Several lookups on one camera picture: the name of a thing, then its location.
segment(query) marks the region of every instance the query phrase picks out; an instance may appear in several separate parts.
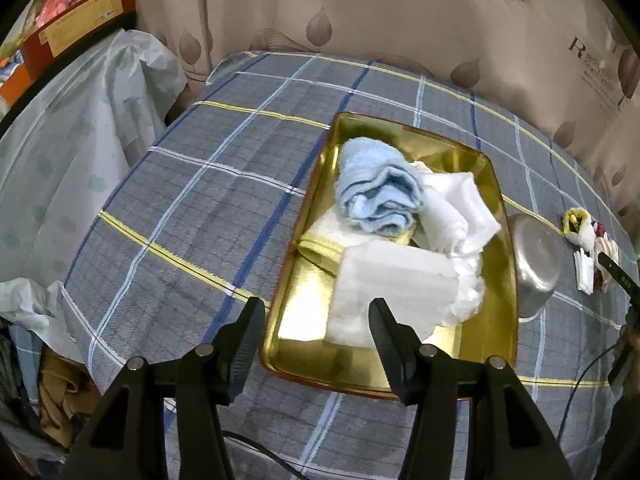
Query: pink plastic bag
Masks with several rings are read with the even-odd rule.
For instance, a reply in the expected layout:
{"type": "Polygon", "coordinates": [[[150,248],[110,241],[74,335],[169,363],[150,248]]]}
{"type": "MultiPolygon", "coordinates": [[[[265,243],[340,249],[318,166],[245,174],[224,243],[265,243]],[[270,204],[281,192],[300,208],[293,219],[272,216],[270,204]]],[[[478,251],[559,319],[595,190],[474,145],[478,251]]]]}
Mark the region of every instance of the pink plastic bag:
{"type": "Polygon", "coordinates": [[[81,1],[83,0],[47,0],[36,20],[36,27],[40,28],[46,25],[61,12],[81,1]]]}

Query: plaid tablecloth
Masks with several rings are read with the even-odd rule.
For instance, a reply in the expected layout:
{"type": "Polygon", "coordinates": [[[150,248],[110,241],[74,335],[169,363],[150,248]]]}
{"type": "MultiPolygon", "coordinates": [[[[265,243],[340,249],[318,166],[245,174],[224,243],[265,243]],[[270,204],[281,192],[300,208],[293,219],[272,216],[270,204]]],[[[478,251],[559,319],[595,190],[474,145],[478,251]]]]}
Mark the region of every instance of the plaid tablecloth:
{"type": "MultiPolygon", "coordinates": [[[[607,225],[622,267],[633,249],[606,198],[573,159],[513,114],[425,76],[378,63],[313,54],[229,57],[189,110],[118,186],[66,279],[72,335],[101,390],[127,358],[176,358],[236,318],[246,298],[271,298],[310,169],[333,116],[348,110],[414,124],[485,152],[509,213],[554,229],[570,206],[607,225]]],[[[617,337],[625,294],[576,289],[573,250],[562,245],[558,288],[519,327],[517,372],[552,430],[580,371],[617,337]]],[[[577,478],[589,478],[614,398],[611,358],[588,374],[562,442],[577,478]]],[[[179,456],[166,404],[169,468],[179,456]]],[[[396,478],[414,409],[289,383],[257,362],[244,393],[220,409],[222,427],[304,466],[311,478],[396,478]]],[[[452,478],[464,476],[468,411],[461,404],[452,478]]],[[[230,444],[239,479],[288,478],[230,444]]]]}

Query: gold tray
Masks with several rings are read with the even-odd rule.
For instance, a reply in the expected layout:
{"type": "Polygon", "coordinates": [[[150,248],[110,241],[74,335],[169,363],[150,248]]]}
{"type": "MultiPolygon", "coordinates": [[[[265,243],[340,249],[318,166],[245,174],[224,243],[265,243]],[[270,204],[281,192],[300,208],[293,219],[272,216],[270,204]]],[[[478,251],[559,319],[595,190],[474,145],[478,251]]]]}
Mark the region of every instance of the gold tray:
{"type": "Polygon", "coordinates": [[[517,309],[513,249],[500,187],[489,158],[455,140],[373,117],[336,115],[311,176],[271,303],[261,357],[272,373],[290,381],[349,394],[395,399],[375,350],[324,340],[334,277],[296,251],[300,236],[334,204],[340,147],[354,137],[395,146],[407,160],[433,171],[469,171],[502,229],[484,248],[486,293],[480,312],[453,327],[437,327],[428,342],[455,358],[484,362],[501,355],[516,361],[517,309]]]}

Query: silver bolt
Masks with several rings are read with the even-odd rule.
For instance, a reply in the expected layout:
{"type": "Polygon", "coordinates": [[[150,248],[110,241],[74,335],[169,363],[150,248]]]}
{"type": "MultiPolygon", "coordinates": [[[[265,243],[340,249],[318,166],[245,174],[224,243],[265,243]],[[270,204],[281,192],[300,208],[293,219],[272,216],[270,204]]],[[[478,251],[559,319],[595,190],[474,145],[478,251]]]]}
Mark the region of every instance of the silver bolt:
{"type": "Polygon", "coordinates": [[[213,345],[210,345],[209,343],[203,343],[196,346],[196,354],[200,357],[206,357],[213,354],[213,345]]]}
{"type": "Polygon", "coordinates": [[[498,370],[502,370],[507,365],[507,361],[499,355],[492,355],[489,357],[489,364],[498,370]]]}
{"type": "Polygon", "coordinates": [[[145,365],[145,360],[142,357],[132,357],[127,361],[127,368],[135,372],[140,370],[145,365]]]}
{"type": "Polygon", "coordinates": [[[420,355],[424,355],[425,357],[434,357],[434,355],[438,353],[438,347],[429,344],[420,345],[418,352],[420,352],[420,355]]]}

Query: stainless steel pot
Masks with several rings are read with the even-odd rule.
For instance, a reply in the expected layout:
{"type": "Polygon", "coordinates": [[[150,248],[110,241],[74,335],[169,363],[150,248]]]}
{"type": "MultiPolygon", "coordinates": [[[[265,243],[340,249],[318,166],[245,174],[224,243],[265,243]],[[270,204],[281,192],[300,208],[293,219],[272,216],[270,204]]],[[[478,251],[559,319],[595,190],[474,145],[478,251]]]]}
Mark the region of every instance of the stainless steel pot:
{"type": "Polygon", "coordinates": [[[516,261],[518,320],[538,316],[560,277],[559,244],[562,237],[528,214],[508,217],[516,261]]]}

